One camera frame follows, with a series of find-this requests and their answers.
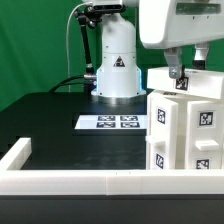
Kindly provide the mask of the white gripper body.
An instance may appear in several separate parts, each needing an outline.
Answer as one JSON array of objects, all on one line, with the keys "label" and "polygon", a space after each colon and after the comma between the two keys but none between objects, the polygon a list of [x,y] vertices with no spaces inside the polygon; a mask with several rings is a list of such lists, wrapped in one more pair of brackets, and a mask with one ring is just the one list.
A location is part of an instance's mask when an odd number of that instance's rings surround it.
[{"label": "white gripper body", "polygon": [[224,38],[224,0],[140,0],[140,40],[167,49]]}]

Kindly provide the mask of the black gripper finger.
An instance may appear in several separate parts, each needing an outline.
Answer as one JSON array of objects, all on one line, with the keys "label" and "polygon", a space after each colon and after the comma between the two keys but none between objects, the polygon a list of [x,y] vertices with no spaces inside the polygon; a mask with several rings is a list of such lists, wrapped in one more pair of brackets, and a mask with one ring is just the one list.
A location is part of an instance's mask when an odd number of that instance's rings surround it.
[{"label": "black gripper finger", "polygon": [[210,50],[210,43],[198,43],[195,45],[195,56],[192,61],[192,66],[197,70],[205,70],[206,69],[206,60]]},{"label": "black gripper finger", "polygon": [[184,76],[184,66],[181,60],[182,48],[173,47],[164,50],[164,57],[169,67],[169,77],[180,79]]}]

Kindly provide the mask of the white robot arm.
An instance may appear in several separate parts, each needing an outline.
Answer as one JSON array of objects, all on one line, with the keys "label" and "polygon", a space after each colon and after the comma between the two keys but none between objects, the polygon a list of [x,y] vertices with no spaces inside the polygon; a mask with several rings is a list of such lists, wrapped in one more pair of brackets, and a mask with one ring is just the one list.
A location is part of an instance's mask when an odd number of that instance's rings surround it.
[{"label": "white robot arm", "polygon": [[181,48],[195,45],[202,57],[208,43],[224,39],[224,0],[82,0],[86,17],[102,24],[102,64],[92,96],[97,101],[129,103],[143,98],[136,65],[136,40],[162,49],[173,80],[185,76]]}]

